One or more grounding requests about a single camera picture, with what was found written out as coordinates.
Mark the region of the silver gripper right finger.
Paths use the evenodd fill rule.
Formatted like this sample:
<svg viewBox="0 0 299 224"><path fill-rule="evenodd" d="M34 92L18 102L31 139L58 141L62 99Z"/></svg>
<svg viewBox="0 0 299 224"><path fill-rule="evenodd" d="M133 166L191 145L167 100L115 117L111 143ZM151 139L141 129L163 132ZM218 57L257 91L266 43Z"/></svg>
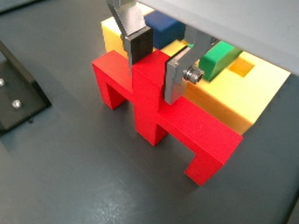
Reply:
<svg viewBox="0 0 299 224"><path fill-rule="evenodd" d="M187 46L166 61L165 66L163 98L169 104L174 104L183 96L187 81L197 84L202 80L205 72L195 62L218 43L210 34L191 26L186 27L185 40Z"/></svg>

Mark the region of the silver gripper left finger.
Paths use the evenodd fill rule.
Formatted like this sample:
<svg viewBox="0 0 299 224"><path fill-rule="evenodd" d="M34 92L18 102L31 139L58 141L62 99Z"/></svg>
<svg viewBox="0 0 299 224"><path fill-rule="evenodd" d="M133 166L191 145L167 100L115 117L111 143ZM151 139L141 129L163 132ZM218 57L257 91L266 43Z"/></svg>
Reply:
<svg viewBox="0 0 299 224"><path fill-rule="evenodd" d="M154 50L154 30L146 19L137 0L107 0L107 6L122 32L129 67L139 62Z"/></svg>

